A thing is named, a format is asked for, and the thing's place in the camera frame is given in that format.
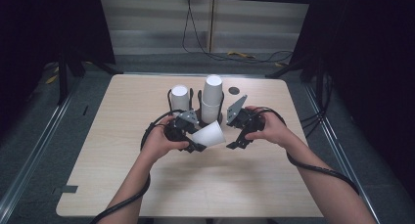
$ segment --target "hand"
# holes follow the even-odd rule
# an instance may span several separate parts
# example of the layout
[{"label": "hand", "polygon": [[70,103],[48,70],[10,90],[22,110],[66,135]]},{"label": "hand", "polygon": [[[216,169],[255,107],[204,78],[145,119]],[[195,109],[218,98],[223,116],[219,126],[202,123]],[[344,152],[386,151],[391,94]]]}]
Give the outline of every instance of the hand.
[{"label": "hand", "polygon": [[[256,112],[261,111],[261,108],[255,106],[248,106],[246,109]],[[284,148],[290,142],[294,133],[273,112],[264,112],[261,116],[265,120],[264,129],[249,133],[245,138],[247,140],[265,139]]]},{"label": "hand", "polygon": [[153,128],[150,132],[146,143],[143,146],[140,157],[145,157],[152,162],[156,162],[159,158],[164,157],[170,150],[184,149],[189,146],[186,141],[171,142],[164,135],[164,126],[173,120],[174,116],[168,116],[160,121],[160,125]]}]

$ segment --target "gray carpet floor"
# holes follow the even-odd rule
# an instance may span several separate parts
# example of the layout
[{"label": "gray carpet floor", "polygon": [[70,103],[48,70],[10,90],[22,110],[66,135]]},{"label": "gray carpet floor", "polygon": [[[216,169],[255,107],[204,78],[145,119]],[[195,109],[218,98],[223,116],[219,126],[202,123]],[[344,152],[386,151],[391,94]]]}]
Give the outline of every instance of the gray carpet floor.
[{"label": "gray carpet floor", "polygon": [[[269,54],[256,54],[266,59]],[[282,59],[279,54],[274,60]],[[263,77],[278,70],[273,63],[245,64],[234,61],[216,61],[204,54],[118,56],[114,68],[135,72],[232,74]],[[54,190],[66,185],[94,116],[111,81],[102,70],[86,65],[87,72],[79,80],[57,130],[37,164],[8,223],[88,223],[91,218],[63,218],[56,214],[60,194]],[[25,111],[13,128],[0,141],[0,195],[6,193],[12,181],[29,157],[43,129],[57,107],[59,83],[45,84],[52,75],[44,77],[27,102]],[[300,82],[300,71],[291,71],[281,77],[288,84],[299,114],[307,118],[314,114],[311,103]],[[415,223],[415,205],[396,180],[392,171],[364,135],[353,124],[342,99],[333,92],[328,109],[330,120],[346,155],[368,194],[380,223]],[[307,138],[308,145],[327,163],[340,169],[321,127]],[[323,218],[273,218],[278,223],[326,223]],[[156,219],[155,223],[204,223],[204,219]],[[216,223],[266,223],[266,219],[217,219]]]}]

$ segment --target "white cup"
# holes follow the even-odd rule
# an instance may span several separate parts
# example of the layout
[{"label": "white cup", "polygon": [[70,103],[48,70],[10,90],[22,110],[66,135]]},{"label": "white cup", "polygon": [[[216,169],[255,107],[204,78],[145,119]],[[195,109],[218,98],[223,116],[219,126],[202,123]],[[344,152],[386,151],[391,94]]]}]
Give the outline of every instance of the white cup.
[{"label": "white cup", "polygon": [[209,106],[220,105],[222,101],[222,79],[219,75],[208,75],[205,81],[202,100]]},{"label": "white cup", "polygon": [[216,105],[216,106],[210,106],[207,105],[203,100],[202,100],[202,121],[206,124],[210,124],[212,122],[214,122],[215,120],[217,120],[217,116],[219,115],[219,111],[220,111],[220,105]]},{"label": "white cup", "polygon": [[220,128],[217,120],[192,134],[192,140],[195,143],[199,143],[207,147],[226,142],[222,129]]},{"label": "white cup", "polygon": [[173,110],[189,110],[189,94],[186,86],[176,85],[171,89],[171,108]]}]

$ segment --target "light wooden tabletop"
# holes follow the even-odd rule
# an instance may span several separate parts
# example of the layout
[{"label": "light wooden tabletop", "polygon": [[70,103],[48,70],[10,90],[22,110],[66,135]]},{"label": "light wooden tabletop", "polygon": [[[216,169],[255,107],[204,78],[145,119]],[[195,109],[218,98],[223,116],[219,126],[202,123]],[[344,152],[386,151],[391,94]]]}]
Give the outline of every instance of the light wooden tabletop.
[{"label": "light wooden tabletop", "polygon": [[[116,75],[104,96],[68,180],[75,194],[62,194],[61,216],[95,216],[103,211],[140,153],[145,129],[168,112],[167,91],[176,84],[203,90],[205,76]],[[245,106],[269,107],[304,140],[287,85],[282,80],[222,77],[222,112],[248,95]],[[232,95],[230,87],[240,89]],[[141,216],[152,217],[320,217],[321,212],[285,151],[264,140],[245,150],[225,146],[240,129],[221,128],[226,143],[202,153],[172,151],[153,167]]]}]

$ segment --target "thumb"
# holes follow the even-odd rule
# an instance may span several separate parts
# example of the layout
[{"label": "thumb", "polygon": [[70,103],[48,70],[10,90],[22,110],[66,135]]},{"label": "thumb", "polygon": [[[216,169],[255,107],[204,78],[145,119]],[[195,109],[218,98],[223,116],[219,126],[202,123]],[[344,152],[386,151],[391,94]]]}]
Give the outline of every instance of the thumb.
[{"label": "thumb", "polygon": [[263,139],[263,138],[264,138],[264,135],[262,131],[257,131],[257,132],[249,133],[245,135],[245,139],[247,140]]},{"label": "thumb", "polygon": [[171,149],[185,149],[189,146],[189,142],[181,141],[181,142],[171,142],[170,148]]}]

